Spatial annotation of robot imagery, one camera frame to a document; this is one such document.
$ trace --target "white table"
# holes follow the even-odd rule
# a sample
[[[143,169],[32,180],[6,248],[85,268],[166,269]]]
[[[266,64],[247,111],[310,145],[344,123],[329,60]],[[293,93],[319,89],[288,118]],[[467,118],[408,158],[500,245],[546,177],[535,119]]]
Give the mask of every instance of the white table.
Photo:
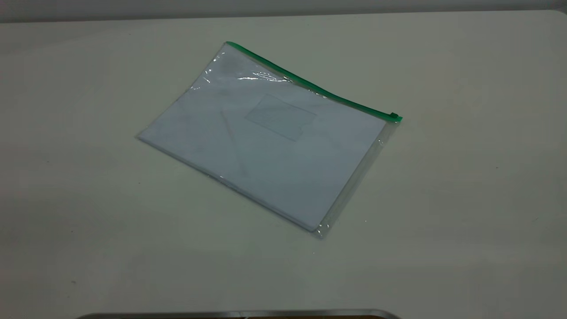
[[[0,317],[567,316],[567,16],[0,25]],[[134,139],[225,40],[404,116],[321,241]]]

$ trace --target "metal edge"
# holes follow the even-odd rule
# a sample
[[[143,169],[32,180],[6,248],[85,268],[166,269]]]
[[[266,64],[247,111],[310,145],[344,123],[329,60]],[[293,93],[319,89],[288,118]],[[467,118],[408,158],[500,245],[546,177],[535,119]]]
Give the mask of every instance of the metal edge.
[[[179,313],[91,313],[77,319],[176,319],[176,318],[232,318],[232,317],[298,317],[298,316],[375,316],[384,319],[401,319],[393,313],[379,309],[337,310],[268,310],[228,312]]]

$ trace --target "green zipper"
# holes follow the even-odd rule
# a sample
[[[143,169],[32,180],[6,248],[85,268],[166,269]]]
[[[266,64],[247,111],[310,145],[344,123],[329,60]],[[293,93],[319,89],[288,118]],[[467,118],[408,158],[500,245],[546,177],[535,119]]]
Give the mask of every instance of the green zipper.
[[[230,45],[231,47],[237,49],[238,51],[240,51],[240,52],[246,54],[246,55],[249,56],[250,58],[252,58],[252,59],[254,59],[254,60],[257,60],[258,62],[264,64],[265,66],[267,66],[267,67],[269,67],[269,68],[271,68],[271,69],[273,69],[273,70],[275,70],[275,71],[277,71],[277,72],[280,72],[281,74],[285,75],[285,77],[290,78],[293,82],[299,83],[299,84],[301,84],[302,86],[308,88],[309,90],[311,90],[311,91],[313,91],[313,92],[315,92],[315,93],[324,95],[324,96],[326,96],[326,97],[329,98],[329,99],[335,100],[335,101],[337,101],[337,102],[339,102],[339,103],[342,103],[342,104],[344,104],[344,105],[346,105],[346,106],[350,106],[350,107],[355,108],[355,109],[357,109],[357,110],[359,110],[359,111],[362,111],[362,112],[364,112],[364,113],[367,113],[367,114],[370,114],[370,115],[379,117],[379,118],[381,118],[381,119],[383,119],[383,120],[386,120],[386,121],[390,121],[390,122],[400,122],[400,121],[402,120],[402,118],[403,118],[403,117],[399,116],[399,115],[396,114],[396,113],[387,114],[387,113],[384,113],[384,112],[380,112],[380,111],[377,111],[377,110],[375,110],[375,109],[373,109],[373,108],[366,107],[366,106],[364,106],[364,105],[361,105],[361,104],[352,102],[352,101],[350,101],[350,100],[347,100],[347,99],[345,99],[345,98],[342,98],[342,97],[340,97],[340,96],[337,96],[337,95],[335,95],[335,94],[332,94],[331,92],[329,92],[329,91],[327,91],[327,90],[325,90],[325,89],[322,89],[322,88],[319,87],[319,86],[314,85],[313,83],[309,82],[308,80],[303,79],[303,78],[301,78],[301,77],[299,77],[299,76],[293,74],[292,72],[289,72],[288,70],[286,70],[286,69],[284,69],[284,68],[282,68],[282,67],[280,67],[280,66],[278,66],[278,65],[276,65],[276,64],[274,64],[274,63],[272,63],[272,62],[270,62],[270,61],[268,61],[268,60],[266,60],[266,59],[264,59],[263,57],[259,56],[258,54],[255,54],[254,52],[248,50],[247,48],[245,48],[245,47],[243,47],[243,46],[241,46],[241,45],[239,45],[239,44],[236,44],[236,43],[230,42],[230,41],[227,41],[226,43],[227,43],[228,45]]]

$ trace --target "wall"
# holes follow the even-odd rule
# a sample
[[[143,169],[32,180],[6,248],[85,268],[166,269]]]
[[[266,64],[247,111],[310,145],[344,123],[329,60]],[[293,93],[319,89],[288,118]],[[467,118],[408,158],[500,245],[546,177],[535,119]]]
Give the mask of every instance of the wall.
[[[0,0],[0,22],[556,9],[567,0]]]

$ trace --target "plastic pouch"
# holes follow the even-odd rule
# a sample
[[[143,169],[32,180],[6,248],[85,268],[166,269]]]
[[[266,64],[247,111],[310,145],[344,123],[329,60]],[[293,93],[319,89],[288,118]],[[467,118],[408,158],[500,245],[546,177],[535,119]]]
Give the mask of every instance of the plastic pouch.
[[[401,119],[226,42],[138,138],[323,238]]]

